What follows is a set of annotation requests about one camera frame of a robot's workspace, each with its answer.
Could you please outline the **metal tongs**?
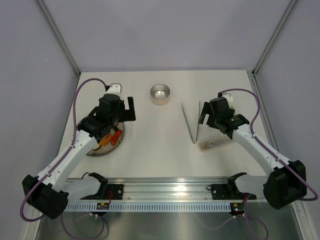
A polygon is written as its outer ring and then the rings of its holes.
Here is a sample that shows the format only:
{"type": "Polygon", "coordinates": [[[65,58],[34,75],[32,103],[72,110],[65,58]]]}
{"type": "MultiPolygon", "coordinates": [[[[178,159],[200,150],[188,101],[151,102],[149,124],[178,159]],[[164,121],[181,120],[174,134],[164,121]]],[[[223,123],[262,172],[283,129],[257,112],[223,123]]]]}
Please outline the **metal tongs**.
{"type": "Polygon", "coordinates": [[[191,143],[195,145],[198,141],[201,102],[196,100],[182,101],[181,109],[191,143]]]}

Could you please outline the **round steel bowl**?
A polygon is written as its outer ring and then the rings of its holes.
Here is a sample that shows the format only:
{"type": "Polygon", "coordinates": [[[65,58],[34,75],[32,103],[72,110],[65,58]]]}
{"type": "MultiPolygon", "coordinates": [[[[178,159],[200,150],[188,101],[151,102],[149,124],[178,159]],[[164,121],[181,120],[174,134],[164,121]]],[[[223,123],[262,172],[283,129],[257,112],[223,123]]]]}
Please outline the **round steel bowl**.
{"type": "Polygon", "coordinates": [[[170,101],[171,89],[166,84],[155,84],[150,89],[150,100],[157,106],[164,106],[170,101]]]}

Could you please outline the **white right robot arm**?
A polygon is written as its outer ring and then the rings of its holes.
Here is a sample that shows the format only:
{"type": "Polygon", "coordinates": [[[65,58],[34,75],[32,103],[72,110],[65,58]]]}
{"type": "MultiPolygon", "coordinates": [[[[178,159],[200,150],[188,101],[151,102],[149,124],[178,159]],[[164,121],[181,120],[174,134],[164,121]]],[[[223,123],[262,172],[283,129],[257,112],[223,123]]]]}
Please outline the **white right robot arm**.
{"type": "Polygon", "coordinates": [[[250,194],[263,197],[274,209],[281,209],[307,194],[306,168],[300,161],[291,161],[259,139],[251,130],[250,122],[235,114],[223,96],[203,104],[198,120],[219,130],[244,148],[263,169],[265,176],[251,176],[240,172],[227,179],[226,196],[240,199],[250,194]]]}

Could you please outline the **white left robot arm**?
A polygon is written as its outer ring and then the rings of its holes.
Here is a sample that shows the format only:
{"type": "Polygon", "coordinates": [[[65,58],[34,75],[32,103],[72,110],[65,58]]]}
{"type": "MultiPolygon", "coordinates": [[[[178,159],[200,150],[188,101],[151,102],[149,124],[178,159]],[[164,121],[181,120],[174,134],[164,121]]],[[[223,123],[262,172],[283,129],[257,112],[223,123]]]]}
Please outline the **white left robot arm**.
{"type": "Polygon", "coordinates": [[[117,123],[136,120],[133,97],[129,96],[128,109],[116,94],[106,93],[96,106],[74,128],[71,143],[44,170],[36,176],[27,175],[22,181],[25,194],[20,206],[20,216],[25,221],[24,206],[29,204],[50,219],[56,219],[66,209],[68,202],[87,196],[103,199],[108,194],[108,179],[92,172],[87,177],[66,183],[80,163],[117,123]]]}

